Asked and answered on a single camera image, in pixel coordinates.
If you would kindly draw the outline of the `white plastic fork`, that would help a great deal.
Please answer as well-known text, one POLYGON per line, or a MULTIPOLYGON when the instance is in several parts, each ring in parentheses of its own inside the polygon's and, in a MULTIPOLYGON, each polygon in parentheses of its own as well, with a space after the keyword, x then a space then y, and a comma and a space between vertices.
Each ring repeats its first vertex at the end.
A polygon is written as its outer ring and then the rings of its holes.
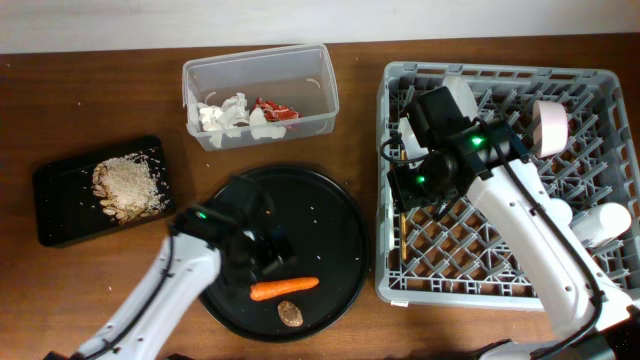
POLYGON ((401 140, 408 159, 419 158, 429 153, 426 147, 422 147, 418 143, 407 117, 399 119, 398 131, 401 134, 401 140))

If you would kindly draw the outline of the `grey bowl with food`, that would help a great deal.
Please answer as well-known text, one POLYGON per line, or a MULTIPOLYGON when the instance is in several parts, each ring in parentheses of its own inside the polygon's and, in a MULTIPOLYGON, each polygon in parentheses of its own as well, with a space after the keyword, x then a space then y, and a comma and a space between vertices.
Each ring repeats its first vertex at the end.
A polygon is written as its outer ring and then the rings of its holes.
POLYGON ((463 116, 474 120, 478 116, 478 106, 467 82, 461 76, 448 75, 443 79, 446 87, 463 116))

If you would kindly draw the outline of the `orange carrot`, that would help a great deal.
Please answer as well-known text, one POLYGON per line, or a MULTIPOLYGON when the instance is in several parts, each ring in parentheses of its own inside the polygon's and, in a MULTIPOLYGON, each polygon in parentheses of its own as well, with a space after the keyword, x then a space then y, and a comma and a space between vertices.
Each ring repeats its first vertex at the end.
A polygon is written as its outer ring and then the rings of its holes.
POLYGON ((301 277, 286 280, 260 282, 250 286, 249 296, 253 301, 260 302, 273 299, 289 293, 309 290, 319 284, 316 277, 301 277))

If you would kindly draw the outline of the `wooden chopstick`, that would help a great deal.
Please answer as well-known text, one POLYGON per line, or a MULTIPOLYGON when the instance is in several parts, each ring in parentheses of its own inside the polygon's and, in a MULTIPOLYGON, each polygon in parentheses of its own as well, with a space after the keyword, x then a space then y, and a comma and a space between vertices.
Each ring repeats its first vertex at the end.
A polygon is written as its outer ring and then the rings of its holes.
MULTIPOLYGON (((406 151, 403 149, 400 151, 400 159, 407 160, 406 151)), ((407 261, 407 220, 406 212, 400 213, 400 254, 401 261, 405 263, 407 261)))

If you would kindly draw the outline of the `pink bowl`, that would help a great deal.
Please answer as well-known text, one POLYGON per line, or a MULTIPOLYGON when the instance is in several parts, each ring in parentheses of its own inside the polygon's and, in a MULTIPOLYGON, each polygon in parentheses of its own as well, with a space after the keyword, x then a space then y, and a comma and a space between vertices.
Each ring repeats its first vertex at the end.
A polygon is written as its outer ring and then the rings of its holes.
POLYGON ((539 158, 562 152, 568 142, 568 115, 561 103, 536 100, 533 109, 534 152, 539 158))

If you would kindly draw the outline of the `small white tissue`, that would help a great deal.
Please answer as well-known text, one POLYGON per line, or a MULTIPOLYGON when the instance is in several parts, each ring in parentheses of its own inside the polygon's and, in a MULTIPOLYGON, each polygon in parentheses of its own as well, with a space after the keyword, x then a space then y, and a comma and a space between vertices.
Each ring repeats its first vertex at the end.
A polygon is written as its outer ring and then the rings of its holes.
POLYGON ((280 139, 285 136, 286 128, 281 125, 270 125, 264 112, 255 108, 249 115, 250 133, 255 140, 262 138, 280 139))

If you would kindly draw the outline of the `brown nut shell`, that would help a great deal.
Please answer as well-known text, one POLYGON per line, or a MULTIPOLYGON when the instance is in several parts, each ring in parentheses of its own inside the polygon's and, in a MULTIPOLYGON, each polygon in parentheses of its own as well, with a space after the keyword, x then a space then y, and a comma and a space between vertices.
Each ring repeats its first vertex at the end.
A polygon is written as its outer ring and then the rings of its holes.
POLYGON ((292 302, 282 301, 278 304, 277 311, 282 323, 287 327, 297 328, 304 324, 301 310, 292 302))

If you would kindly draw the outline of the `red snack wrapper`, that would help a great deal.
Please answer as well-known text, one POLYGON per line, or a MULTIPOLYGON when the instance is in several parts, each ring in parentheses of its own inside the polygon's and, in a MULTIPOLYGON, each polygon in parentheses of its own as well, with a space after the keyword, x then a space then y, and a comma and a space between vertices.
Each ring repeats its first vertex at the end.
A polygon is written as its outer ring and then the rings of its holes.
POLYGON ((268 122, 279 122, 298 119, 300 113, 285 105, 257 98, 255 109, 260 109, 268 122))

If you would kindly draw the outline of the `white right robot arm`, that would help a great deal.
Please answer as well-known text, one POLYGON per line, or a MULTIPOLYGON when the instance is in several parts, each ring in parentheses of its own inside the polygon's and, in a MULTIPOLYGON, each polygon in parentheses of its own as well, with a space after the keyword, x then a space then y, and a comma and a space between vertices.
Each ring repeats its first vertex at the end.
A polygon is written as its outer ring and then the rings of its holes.
POLYGON ((427 154, 394 160, 387 174, 401 212, 465 196, 506 242, 533 285, 558 338, 503 340, 470 359, 636 359, 639 307, 601 271, 544 189, 530 151, 506 122, 470 119, 440 87, 415 96, 404 113, 427 154))

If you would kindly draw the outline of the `grey dishwasher rack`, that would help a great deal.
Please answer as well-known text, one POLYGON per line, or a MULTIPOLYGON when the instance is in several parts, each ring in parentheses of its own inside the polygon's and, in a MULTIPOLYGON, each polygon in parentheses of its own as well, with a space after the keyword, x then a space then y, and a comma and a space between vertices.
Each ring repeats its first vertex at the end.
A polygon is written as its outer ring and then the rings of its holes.
MULTIPOLYGON (((568 114, 567 149, 536 165, 547 193, 564 200, 576 218, 608 202, 639 214, 638 135, 629 124, 618 77, 609 70, 392 62, 377 95, 377 143, 385 150, 378 171, 386 175, 389 143, 401 112, 417 95, 441 86, 448 75, 471 88, 479 114, 505 121, 533 140, 536 100, 561 103, 568 114)), ((407 261, 401 261, 400 213, 386 179, 379 182, 375 286, 393 304, 426 304, 535 311, 540 301, 506 243, 485 217, 460 199, 441 220, 428 208, 406 213, 407 261)))

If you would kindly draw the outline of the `clear plastic waste bin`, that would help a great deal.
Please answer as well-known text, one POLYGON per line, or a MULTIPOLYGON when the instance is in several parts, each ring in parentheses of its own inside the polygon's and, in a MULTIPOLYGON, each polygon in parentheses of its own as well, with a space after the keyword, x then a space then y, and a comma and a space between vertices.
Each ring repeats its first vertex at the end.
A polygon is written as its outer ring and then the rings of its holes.
POLYGON ((323 44, 296 45, 241 52, 186 62, 182 72, 183 106, 188 133, 206 151, 226 150, 329 134, 339 112, 339 94, 328 49, 323 44), (221 106, 236 93, 244 93, 246 109, 257 98, 285 105, 300 113, 294 120, 269 122, 286 128, 283 138, 255 140, 250 127, 239 127, 236 138, 222 137, 215 148, 199 121, 199 102, 221 106))

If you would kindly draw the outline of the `round black tray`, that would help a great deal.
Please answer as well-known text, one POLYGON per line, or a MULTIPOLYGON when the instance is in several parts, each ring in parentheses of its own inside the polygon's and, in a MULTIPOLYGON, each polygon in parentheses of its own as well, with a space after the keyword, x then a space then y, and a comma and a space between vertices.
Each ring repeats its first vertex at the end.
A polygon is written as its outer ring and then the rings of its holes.
POLYGON ((340 319, 364 285, 369 255, 366 223, 348 192, 307 167, 271 165, 243 175, 257 181, 274 201, 295 255, 264 282, 316 277, 319 284, 256 302, 247 286, 233 286, 220 277, 201 293, 200 301, 219 323, 247 339, 284 343, 313 336, 340 319), (301 327, 282 323, 277 311, 282 301, 301 310, 301 327))

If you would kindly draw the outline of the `rice and nut shell pile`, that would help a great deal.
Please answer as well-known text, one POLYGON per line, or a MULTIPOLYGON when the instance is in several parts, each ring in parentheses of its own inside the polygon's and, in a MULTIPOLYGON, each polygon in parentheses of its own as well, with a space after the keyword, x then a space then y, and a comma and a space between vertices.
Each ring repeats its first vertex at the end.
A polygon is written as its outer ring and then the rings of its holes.
POLYGON ((92 192, 102 212, 120 225, 151 218, 171 203, 163 170, 159 159, 142 151, 109 158, 94 167, 92 192))

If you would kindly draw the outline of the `white cup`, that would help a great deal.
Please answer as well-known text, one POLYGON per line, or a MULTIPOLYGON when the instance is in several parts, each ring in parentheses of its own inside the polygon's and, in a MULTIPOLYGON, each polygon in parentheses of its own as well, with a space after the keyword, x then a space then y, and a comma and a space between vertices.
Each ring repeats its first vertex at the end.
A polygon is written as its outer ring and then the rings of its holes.
POLYGON ((629 211, 618 203, 605 203, 589 209, 571 229, 586 248, 595 248, 618 237, 631 226, 629 211))
POLYGON ((547 213, 558 226, 569 226, 573 219, 571 207, 559 198, 550 199, 547 213))

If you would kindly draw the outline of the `black rectangular bin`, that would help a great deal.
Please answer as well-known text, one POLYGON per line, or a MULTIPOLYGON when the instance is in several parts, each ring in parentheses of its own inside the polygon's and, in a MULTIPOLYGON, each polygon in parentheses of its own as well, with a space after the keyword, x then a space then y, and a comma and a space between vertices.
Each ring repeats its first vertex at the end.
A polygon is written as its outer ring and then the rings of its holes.
POLYGON ((167 163, 160 139, 153 135, 111 144, 44 164, 32 174, 38 240, 45 247, 67 247, 167 217, 176 211, 167 163), (148 164, 156 181, 161 209, 150 216, 119 220, 104 213, 92 189, 92 175, 99 163, 130 157, 148 164))

